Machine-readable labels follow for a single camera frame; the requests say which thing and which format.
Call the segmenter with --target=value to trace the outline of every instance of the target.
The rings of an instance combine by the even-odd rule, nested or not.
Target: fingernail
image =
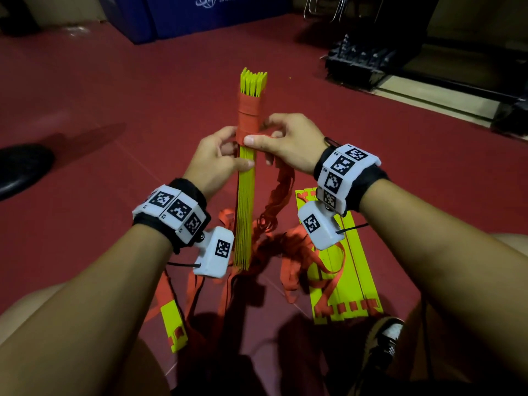
[[[251,135],[244,137],[244,144],[246,146],[253,146],[254,141],[255,141],[255,139]]]

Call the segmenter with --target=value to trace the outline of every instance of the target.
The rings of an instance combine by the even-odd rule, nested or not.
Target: shoe
[[[348,396],[359,395],[365,381],[375,380],[391,364],[403,321],[385,317],[377,321],[368,333],[363,366]]]

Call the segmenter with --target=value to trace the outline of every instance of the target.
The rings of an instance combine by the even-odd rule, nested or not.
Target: blue box
[[[146,0],[99,0],[108,21],[134,44],[156,39],[154,20]]]
[[[290,11],[290,0],[147,0],[159,38],[208,31]]]

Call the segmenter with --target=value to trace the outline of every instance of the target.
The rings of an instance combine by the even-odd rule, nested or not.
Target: person's left hand
[[[226,126],[200,141],[183,179],[190,180],[209,200],[228,181],[235,171],[249,171],[253,160],[235,158],[236,142],[227,142],[236,132],[235,126]]]

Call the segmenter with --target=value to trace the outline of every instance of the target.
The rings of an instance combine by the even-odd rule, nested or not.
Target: red floor
[[[24,294],[82,271],[127,230],[139,201],[183,173],[200,138],[236,123],[236,89],[245,66],[269,73],[267,112],[305,113],[327,136],[380,156],[397,184],[484,231],[528,234],[525,144],[324,81],[319,57],[325,51],[295,41],[306,27],[301,17],[287,15],[142,46],[108,24],[90,26],[82,37],[62,31],[0,37],[0,147],[38,140],[58,156],[53,172],[36,186],[0,203],[0,312]],[[255,212],[275,177],[274,168],[260,164]],[[313,185],[298,175],[295,187]],[[234,206],[235,186],[230,181],[211,200],[213,217]],[[279,229],[297,222],[292,202]],[[360,237],[385,310],[405,317],[417,289],[370,228]],[[190,262],[192,255],[173,259]],[[184,300],[187,271],[169,272]],[[238,289],[234,310],[240,314],[231,314],[227,332],[233,350],[251,357],[256,376],[250,370],[246,378],[254,383],[247,386],[292,394],[288,390],[299,380],[307,393],[321,393],[318,369],[302,376],[287,367],[306,363],[310,353],[318,366],[311,348],[336,346],[334,329],[313,332],[307,298],[286,303],[278,261]],[[216,310],[216,292],[209,284],[198,313]],[[152,320],[142,336],[174,385],[175,357],[161,322]],[[292,346],[293,338],[301,346]],[[331,359],[327,354],[329,366]]]

